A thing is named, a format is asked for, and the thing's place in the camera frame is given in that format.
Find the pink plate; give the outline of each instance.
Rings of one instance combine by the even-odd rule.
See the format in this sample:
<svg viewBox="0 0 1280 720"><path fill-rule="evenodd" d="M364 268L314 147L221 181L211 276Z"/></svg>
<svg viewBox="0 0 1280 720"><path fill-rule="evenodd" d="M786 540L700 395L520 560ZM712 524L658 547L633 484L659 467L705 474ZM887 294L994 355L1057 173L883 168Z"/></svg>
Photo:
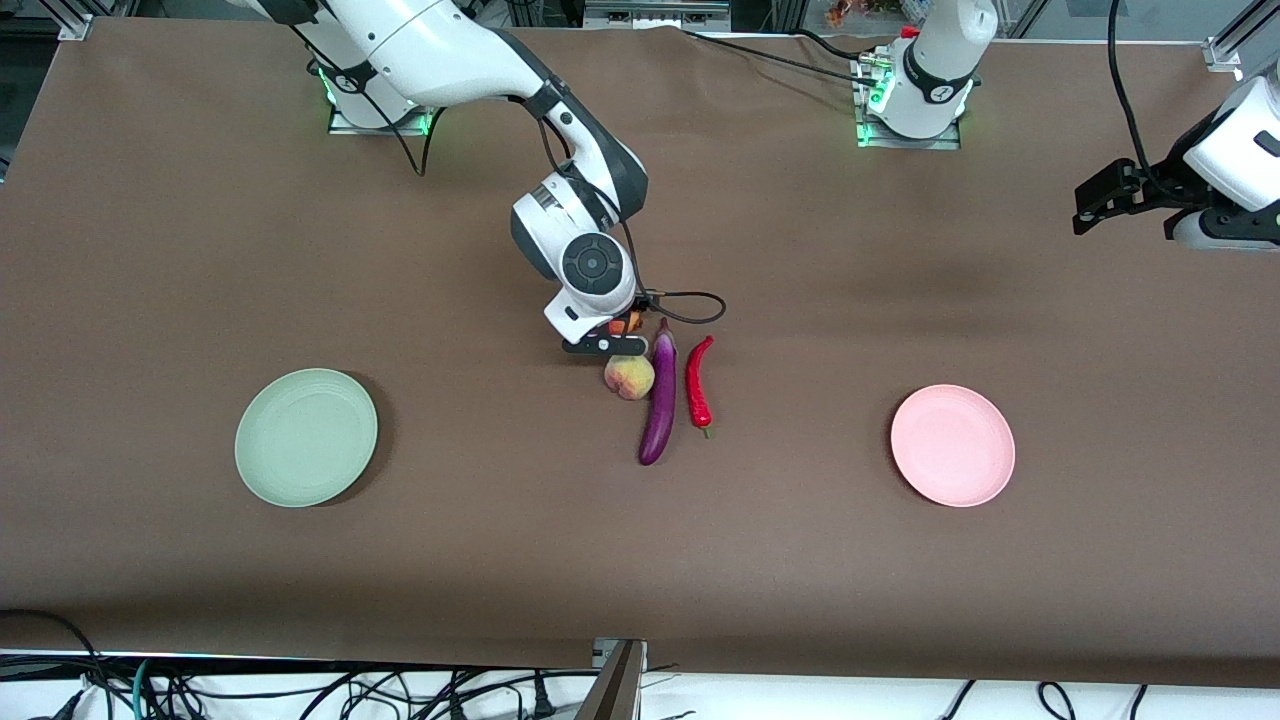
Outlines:
<svg viewBox="0 0 1280 720"><path fill-rule="evenodd" d="M893 416L890 445L906 482L951 507L987 502L1014 474L1014 433L1005 416L960 386L911 393Z"/></svg>

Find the peach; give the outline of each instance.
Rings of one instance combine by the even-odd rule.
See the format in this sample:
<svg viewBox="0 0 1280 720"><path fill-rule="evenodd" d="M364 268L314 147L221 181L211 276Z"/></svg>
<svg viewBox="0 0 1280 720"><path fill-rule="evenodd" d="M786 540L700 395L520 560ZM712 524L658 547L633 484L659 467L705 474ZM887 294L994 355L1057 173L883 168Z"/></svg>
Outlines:
<svg viewBox="0 0 1280 720"><path fill-rule="evenodd" d="M604 366L604 384L622 400L640 400L653 387L653 365L643 355L614 355Z"/></svg>

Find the green light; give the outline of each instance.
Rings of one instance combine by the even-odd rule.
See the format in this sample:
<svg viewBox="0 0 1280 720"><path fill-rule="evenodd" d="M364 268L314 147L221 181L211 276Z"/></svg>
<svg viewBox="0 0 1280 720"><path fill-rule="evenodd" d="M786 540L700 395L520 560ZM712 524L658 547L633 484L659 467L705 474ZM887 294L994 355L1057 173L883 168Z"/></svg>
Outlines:
<svg viewBox="0 0 1280 720"><path fill-rule="evenodd" d="M338 101L333 99L333 88L329 87L329 78L324 77L324 73L320 73L320 82L324 83L324 96L329 99L330 105L337 108Z"/></svg>

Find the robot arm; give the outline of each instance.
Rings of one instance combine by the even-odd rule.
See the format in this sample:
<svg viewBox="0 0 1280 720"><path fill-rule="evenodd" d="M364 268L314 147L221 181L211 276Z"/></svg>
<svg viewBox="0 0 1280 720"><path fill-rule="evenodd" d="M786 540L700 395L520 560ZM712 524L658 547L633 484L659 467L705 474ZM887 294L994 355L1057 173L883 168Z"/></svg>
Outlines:
<svg viewBox="0 0 1280 720"><path fill-rule="evenodd" d="M399 115L415 104L439 108L508 97L535 120L550 123L571 143L572 156L517 200L511 213L521 252L545 278L562 284L544 314L567 342L577 343L631 307L635 268L628 250L607 231L644 206L648 174L522 42L471 22L451 0L232 1L297 26L308 41L340 46L352 67L337 68L333 77L358 70L358 77L369 78L366 87L385 83L394 94L392 102L403 101L394 106ZM325 33L326 14L347 44ZM320 42L312 45L330 56ZM393 120L399 117L390 108L383 110Z"/></svg>
<svg viewBox="0 0 1280 720"><path fill-rule="evenodd" d="M1280 67L1247 79L1146 177L1120 159L1075 188L1075 234L1116 215L1178 209L1165 237L1196 249L1280 251Z"/></svg>
<svg viewBox="0 0 1280 720"><path fill-rule="evenodd" d="M964 110L998 18L991 0L936 0L919 37L890 44L892 77L868 110L901 136L941 135Z"/></svg>

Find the plate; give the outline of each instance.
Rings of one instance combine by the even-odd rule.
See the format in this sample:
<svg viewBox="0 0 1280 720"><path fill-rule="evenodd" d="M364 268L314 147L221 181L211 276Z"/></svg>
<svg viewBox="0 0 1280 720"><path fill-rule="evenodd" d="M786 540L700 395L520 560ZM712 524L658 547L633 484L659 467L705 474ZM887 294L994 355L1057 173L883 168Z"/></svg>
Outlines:
<svg viewBox="0 0 1280 720"><path fill-rule="evenodd" d="M951 507L982 505L1014 474L1014 433L989 400L960 386L931 386L897 409L893 460L924 497Z"/></svg>
<svg viewBox="0 0 1280 720"><path fill-rule="evenodd" d="M253 495L307 507L351 487L374 456L378 413L355 379L297 370L266 386L236 430L236 468Z"/></svg>

